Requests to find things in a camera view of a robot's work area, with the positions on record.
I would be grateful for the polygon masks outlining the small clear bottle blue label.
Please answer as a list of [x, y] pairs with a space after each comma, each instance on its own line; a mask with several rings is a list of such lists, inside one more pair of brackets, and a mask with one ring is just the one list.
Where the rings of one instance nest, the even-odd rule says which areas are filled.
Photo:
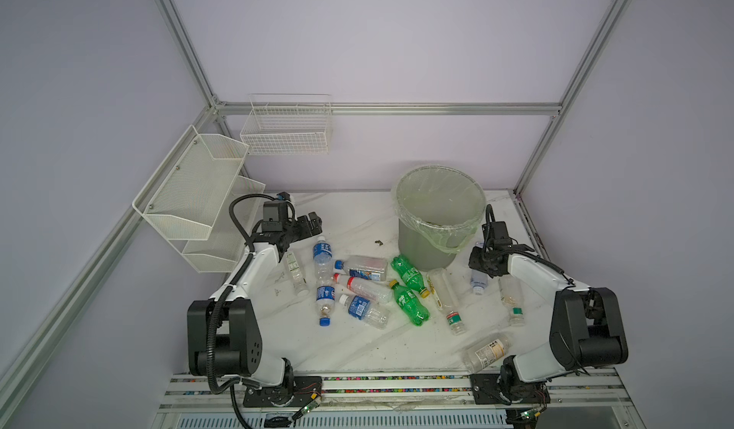
[[483, 272], [474, 271], [470, 277], [470, 287], [476, 295], [483, 295], [489, 286], [489, 276]]

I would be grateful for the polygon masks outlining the clear bottle green band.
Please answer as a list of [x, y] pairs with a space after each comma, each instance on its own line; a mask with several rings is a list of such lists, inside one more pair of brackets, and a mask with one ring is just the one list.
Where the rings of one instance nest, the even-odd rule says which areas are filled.
[[508, 323], [512, 327], [524, 326], [524, 295], [521, 282], [511, 275], [505, 275], [499, 279], [499, 289], [502, 303], [508, 311]]

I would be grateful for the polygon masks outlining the clear bottle green red cap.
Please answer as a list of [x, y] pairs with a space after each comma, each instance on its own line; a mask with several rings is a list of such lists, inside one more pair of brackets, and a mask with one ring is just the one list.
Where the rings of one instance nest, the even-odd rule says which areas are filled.
[[449, 283], [449, 273], [445, 268], [435, 268], [427, 274], [434, 300], [453, 335], [463, 335], [468, 331], [460, 314], [459, 301]]

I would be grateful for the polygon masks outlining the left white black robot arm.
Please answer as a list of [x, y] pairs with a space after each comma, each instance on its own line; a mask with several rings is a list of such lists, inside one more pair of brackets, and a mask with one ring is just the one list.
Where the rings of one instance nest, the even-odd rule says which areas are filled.
[[279, 230], [248, 234], [245, 254], [210, 298], [192, 302], [187, 310], [187, 354], [191, 375], [205, 377], [210, 392], [223, 394], [246, 379], [257, 387], [275, 387], [286, 379], [288, 362], [265, 351], [256, 318], [254, 284], [271, 274], [290, 245], [322, 233], [315, 212], [281, 223]]

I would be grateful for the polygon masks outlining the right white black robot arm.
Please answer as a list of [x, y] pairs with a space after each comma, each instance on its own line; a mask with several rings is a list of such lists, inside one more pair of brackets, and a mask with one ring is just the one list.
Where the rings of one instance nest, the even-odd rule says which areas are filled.
[[576, 281], [526, 245], [474, 247], [468, 266], [491, 278], [512, 276], [552, 304], [546, 342], [503, 361], [498, 386], [508, 400], [571, 372], [627, 361], [619, 301], [611, 289]]

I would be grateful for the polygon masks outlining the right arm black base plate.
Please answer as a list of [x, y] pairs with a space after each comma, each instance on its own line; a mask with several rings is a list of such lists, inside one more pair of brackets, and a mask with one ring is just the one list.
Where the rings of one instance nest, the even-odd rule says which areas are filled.
[[546, 405], [551, 402], [543, 382], [505, 379], [500, 373], [469, 376], [470, 391], [478, 405]]

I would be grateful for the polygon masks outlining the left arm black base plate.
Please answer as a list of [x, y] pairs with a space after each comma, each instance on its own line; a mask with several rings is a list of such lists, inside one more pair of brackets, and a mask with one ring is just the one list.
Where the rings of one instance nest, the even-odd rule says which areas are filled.
[[245, 408], [300, 408], [320, 395], [323, 378], [318, 375], [296, 375], [291, 381], [281, 385], [263, 387], [259, 390], [246, 390], [240, 403]]

